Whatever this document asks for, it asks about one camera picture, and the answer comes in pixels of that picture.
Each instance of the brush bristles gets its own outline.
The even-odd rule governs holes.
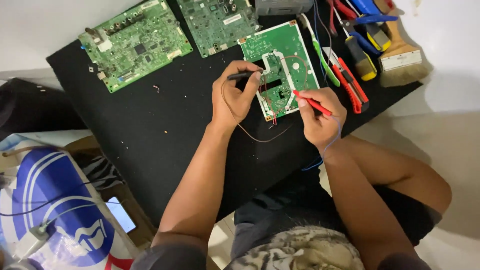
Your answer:
[[[404,86],[425,78],[429,73],[422,64],[395,68],[380,74],[380,85],[382,87]]]

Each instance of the red multimeter probe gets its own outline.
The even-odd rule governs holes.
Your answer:
[[[297,90],[293,90],[293,93],[299,97],[299,98],[303,98],[300,96],[300,93],[297,91]],[[311,98],[303,98],[304,100],[306,100],[308,103],[310,103],[310,105],[312,107],[314,107],[315,109],[321,111],[324,115],[326,116],[331,116],[332,115],[332,112],[325,109],[322,105],[318,104],[315,100],[311,99]]]

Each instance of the power supply board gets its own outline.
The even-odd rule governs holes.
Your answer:
[[[165,0],[132,8],[79,35],[110,93],[193,51]],[[93,65],[90,72],[95,72]]]
[[[297,21],[238,40],[246,61],[264,69],[257,98],[266,121],[298,111],[293,90],[320,88]]]
[[[249,0],[177,0],[203,58],[260,30]]]

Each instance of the green toothbrush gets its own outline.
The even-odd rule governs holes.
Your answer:
[[[337,79],[332,69],[328,66],[327,62],[325,61],[324,55],[320,50],[320,45],[318,44],[318,40],[315,37],[315,34],[313,33],[312,26],[310,25],[310,22],[308,21],[307,16],[301,13],[301,14],[298,14],[297,17],[301,20],[303,28],[308,28],[308,30],[310,31],[310,35],[312,36],[313,47],[315,48],[315,51],[317,51],[317,54],[320,57],[320,62],[322,63],[322,66],[324,67],[328,78],[330,78],[330,80],[333,82],[335,86],[340,87],[340,81]]]

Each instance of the shirt sleeve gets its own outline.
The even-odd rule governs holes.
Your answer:
[[[395,253],[387,256],[378,265],[377,270],[432,270],[426,262],[418,256],[412,256],[405,253]]]
[[[206,255],[189,244],[156,245],[142,252],[130,270],[205,270]]]

